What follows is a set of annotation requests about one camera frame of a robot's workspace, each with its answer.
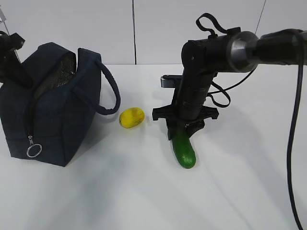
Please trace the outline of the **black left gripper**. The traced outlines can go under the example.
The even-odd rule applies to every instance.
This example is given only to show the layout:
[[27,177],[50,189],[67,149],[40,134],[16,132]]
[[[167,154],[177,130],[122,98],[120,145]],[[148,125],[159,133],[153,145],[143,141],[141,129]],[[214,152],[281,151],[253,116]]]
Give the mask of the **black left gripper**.
[[16,50],[23,47],[25,40],[17,33],[8,35],[0,32],[0,82],[11,80],[24,88],[31,88],[34,80],[19,61]]

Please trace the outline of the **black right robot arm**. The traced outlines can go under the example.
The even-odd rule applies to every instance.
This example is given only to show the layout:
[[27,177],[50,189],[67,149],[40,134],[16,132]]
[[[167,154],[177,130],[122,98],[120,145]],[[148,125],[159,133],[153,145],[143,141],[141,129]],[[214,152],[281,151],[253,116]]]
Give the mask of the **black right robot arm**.
[[218,73],[247,73],[259,64],[297,65],[307,56],[307,33],[285,29],[257,37],[249,31],[189,40],[181,51],[182,75],[161,77],[163,88],[173,88],[170,105],[153,109],[153,120],[164,118],[168,139],[183,126],[188,137],[204,128],[204,120],[217,119],[217,108],[204,106]]

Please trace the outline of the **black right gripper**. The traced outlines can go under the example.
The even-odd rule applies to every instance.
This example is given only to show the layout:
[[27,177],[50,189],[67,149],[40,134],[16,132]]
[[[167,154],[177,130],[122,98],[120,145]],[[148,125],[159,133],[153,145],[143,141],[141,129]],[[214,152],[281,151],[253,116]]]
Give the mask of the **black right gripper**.
[[204,119],[218,118],[216,108],[203,105],[215,75],[214,72],[196,75],[183,73],[179,87],[174,90],[172,103],[153,109],[154,121],[166,119],[168,139],[175,137],[178,123],[185,124],[185,132],[190,138],[204,128]]

